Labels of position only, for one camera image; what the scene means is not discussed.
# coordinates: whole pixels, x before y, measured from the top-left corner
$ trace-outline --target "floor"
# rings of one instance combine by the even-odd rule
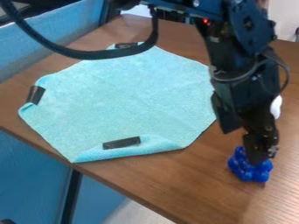
[[[174,224],[131,199],[126,199],[102,224]]]

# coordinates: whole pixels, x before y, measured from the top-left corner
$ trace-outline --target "cable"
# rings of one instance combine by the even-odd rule
[[[32,27],[30,27],[27,22],[24,21],[24,19],[20,16],[19,12],[10,0],[0,0],[0,5],[2,6],[5,13],[10,16],[11,20],[14,21],[18,27],[20,27],[30,37],[38,41],[42,46],[45,46],[46,48],[56,53],[60,53],[69,58],[78,60],[104,60],[142,53],[154,46],[158,39],[158,19],[156,16],[156,10],[153,5],[149,5],[150,14],[152,16],[152,32],[149,35],[149,38],[142,44],[123,49],[99,50],[91,52],[75,50],[53,43],[49,39],[43,37],[37,31],[35,31]]]
[[[290,71],[289,71],[289,67],[286,63],[284,63],[282,61],[282,59],[280,57],[278,57],[274,52],[272,51],[265,51],[263,53],[263,55],[272,60],[274,63],[276,63],[277,65],[279,65],[280,67],[283,68],[285,74],[286,74],[286,80],[284,81],[282,87],[281,87],[281,92],[286,88],[286,86],[289,84],[289,76],[290,76]]]

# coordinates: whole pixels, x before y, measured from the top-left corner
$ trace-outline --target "turquoise cloth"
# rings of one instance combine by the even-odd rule
[[[26,103],[19,115],[73,163],[173,151],[215,120],[209,80],[207,66],[153,47],[40,78],[41,101]],[[102,148],[128,137],[141,143]]]

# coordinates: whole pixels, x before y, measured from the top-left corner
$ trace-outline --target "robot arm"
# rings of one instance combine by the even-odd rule
[[[140,3],[140,0],[113,1],[121,10]],[[254,0],[148,0],[153,16],[149,39],[142,45],[97,52],[82,52],[52,43],[17,14],[10,0],[0,3],[16,24],[39,43],[57,53],[84,60],[128,56],[151,48],[158,31],[153,5],[190,14],[209,53],[215,90],[212,105],[220,128],[225,134],[240,127],[247,131],[243,142],[252,165],[275,155],[278,131],[271,105],[289,80],[280,87],[278,65],[287,73],[289,70],[268,46],[276,39],[275,23],[267,19],[267,13]]]

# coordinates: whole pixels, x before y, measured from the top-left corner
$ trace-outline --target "table surface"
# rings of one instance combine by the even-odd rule
[[[70,46],[94,50],[142,41],[150,27],[146,17],[121,16]],[[191,25],[161,21],[157,45],[209,63],[203,39]],[[277,122],[281,149],[265,185],[242,183],[227,170],[226,160],[241,144],[243,130],[225,136],[216,122],[185,150],[70,164],[17,115],[38,77],[78,62],[56,53],[0,84],[0,126],[176,223],[299,223],[299,44],[276,41],[273,47],[290,65],[291,82],[283,93],[282,118]]]

